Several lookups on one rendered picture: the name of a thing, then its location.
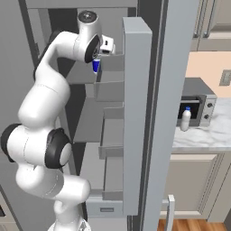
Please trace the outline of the grey wall socket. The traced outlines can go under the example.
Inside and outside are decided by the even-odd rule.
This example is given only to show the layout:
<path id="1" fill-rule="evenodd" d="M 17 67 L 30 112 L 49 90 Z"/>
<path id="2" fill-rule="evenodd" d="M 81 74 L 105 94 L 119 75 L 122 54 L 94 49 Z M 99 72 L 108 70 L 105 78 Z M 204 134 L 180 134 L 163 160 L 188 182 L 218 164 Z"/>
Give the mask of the grey wall socket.
<path id="1" fill-rule="evenodd" d="M 229 86 L 231 83 L 231 69 L 224 69 L 219 82 L 220 86 Z"/>

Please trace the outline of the plain grey appliance door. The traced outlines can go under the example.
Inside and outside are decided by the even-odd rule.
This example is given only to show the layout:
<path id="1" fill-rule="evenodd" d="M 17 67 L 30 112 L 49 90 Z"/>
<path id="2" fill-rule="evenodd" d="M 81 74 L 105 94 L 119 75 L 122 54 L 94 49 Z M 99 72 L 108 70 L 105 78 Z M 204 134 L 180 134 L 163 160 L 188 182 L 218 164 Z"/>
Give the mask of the plain grey appliance door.
<path id="1" fill-rule="evenodd" d="M 17 112 L 32 86 L 32 58 L 18 0 L 0 0 L 0 134 L 18 121 Z M 42 231 L 33 211 L 36 199 L 16 184 L 17 164 L 0 148 L 0 186 L 20 224 L 20 231 Z"/>

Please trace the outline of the beige wall cupboards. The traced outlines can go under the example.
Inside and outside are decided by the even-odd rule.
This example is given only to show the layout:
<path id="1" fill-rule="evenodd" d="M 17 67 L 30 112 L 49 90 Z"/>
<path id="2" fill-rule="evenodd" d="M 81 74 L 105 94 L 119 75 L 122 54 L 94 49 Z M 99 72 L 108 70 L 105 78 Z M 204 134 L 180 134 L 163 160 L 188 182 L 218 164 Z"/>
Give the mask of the beige wall cupboards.
<path id="1" fill-rule="evenodd" d="M 231 51 L 231 0 L 199 0 L 191 51 Z"/>

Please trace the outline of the white water bottle blue cap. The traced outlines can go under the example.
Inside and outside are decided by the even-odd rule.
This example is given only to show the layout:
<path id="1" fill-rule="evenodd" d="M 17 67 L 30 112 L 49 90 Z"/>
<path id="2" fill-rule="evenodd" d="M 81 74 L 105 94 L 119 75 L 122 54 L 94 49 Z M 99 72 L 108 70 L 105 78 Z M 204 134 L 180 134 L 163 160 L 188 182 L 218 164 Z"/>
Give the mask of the white water bottle blue cap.
<path id="1" fill-rule="evenodd" d="M 186 132 L 189 129 L 190 118 L 191 118 L 190 107 L 186 106 L 181 118 L 181 123 L 180 123 L 181 131 Z"/>

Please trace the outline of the grey fridge drawer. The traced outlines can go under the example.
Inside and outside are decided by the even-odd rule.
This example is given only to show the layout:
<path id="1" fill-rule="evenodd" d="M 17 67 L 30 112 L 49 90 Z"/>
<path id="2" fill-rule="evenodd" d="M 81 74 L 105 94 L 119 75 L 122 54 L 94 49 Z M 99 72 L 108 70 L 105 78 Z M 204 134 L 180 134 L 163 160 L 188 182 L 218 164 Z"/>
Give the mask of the grey fridge drawer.
<path id="1" fill-rule="evenodd" d="M 103 200 L 101 196 L 90 196 L 86 201 L 89 217 L 123 217 L 123 202 Z"/>

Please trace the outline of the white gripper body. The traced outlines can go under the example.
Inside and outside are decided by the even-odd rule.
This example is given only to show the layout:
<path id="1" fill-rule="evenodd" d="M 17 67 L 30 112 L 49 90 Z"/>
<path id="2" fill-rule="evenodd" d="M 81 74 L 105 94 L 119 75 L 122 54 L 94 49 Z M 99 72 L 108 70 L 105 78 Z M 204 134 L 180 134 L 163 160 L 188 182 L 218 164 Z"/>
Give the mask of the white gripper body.
<path id="1" fill-rule="evenodd" d="M 113 43 L 108 43 L 107 45 L 101 46 L 101 51 L 103 54 L 115 54 L 116 46 Z"/>

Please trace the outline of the grey fridge freezer body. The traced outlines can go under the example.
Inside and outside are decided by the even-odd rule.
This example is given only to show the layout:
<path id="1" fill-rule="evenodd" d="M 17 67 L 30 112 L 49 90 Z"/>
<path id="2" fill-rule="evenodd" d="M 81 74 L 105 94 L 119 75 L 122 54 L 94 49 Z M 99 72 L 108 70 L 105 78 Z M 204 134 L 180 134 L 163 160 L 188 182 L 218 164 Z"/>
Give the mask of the grey fridge freezer body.
<path id="1" fill-rule="evenodd" d="M 35 33 L 38 29 L 32 28 L 32 20 L 34 19 L 33 13 L 39 15 L 39 23 L 42 28 L 42 38 L 45 43 L 49 42 L 49 38 L 53 32 L 68 31 L 78 32 L 77 16 L 81 11 L 80 8 L 75 7 L 41 7 L 29 9 L 29 0 L 18 0 L 23 23 L 25 26 L 29 47 L 32 54 L 33 65 L 36 66 L 42 55 L 42 49 L 35 46 Z M 122 17 L 123 16 L 136 16 L 135 7 L 126 8 L 96 8 L 95 12 L 103 20 L 105 24 L 107 20 L 111 20 L 110 26 L 116 28 L 119 32 L 122 31 Z M 82 74 L 84 77 L 91 77 L 92 71 L 88 64 L 75 62 L 67 58 L 57 58 L 54 61 L 54 67 L 68 80 L 76 80 L 76 77 Z M 88 94 L 94 91 L 92 84 L 75 83 L 70 85 L 70 99 L 65 106 L 64 112 L 61 114 L 61 124 L 66 125 L 68 128 L 70 140 L 73 142 L 74 155 L 70 159 L 69 169 L 73 174 L 79 174 L 86 142 L 83 140 L 80 132 L 86 132 L 83 127 L 84 118 L 83 113 L 86 111 L 86 106 L 92 103 Z"/>

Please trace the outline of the beige base cupboards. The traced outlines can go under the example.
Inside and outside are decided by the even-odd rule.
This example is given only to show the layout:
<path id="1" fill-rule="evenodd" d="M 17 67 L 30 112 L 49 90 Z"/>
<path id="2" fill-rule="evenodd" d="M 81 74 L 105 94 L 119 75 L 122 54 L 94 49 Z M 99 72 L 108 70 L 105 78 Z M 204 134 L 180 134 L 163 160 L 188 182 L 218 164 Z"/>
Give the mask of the beige base cupboards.
<path id="1" fill-rule="evenodd" d="M 224 222 L 231 208 L 230 169 L 231 152 L 173 153 L 164 197 L 174 196 L 174 217 Z"/>

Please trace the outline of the silver toaster oven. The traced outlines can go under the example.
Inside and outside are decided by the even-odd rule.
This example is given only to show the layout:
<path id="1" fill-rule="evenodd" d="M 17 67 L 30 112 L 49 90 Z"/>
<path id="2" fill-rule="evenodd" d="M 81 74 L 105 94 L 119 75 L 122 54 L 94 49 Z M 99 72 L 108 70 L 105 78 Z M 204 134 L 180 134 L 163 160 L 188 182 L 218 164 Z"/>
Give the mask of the silver toaster oven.
<path id="1" fill-rule="evenodd" d="M 187 106 L 191 112 L 189 126 L 209 126 L 216 101 L 217 95 L 201 78 L 185 78 L 177 126 L 180 126 Z"/>

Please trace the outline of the grey door with shelf bins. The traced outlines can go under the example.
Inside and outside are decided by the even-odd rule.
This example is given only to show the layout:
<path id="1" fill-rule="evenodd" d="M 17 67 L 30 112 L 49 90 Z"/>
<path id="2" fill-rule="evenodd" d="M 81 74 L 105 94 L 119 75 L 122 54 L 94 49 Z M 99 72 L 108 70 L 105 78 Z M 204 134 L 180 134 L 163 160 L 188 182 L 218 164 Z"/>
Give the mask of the grey door with shelf bins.
<path id="1" fill-rule="evenodd" d="M 125 136 L 123 217 L 93 217 L 94 231 L 156 231 L 199 0 L 135 0 L 123 34 Z"/>

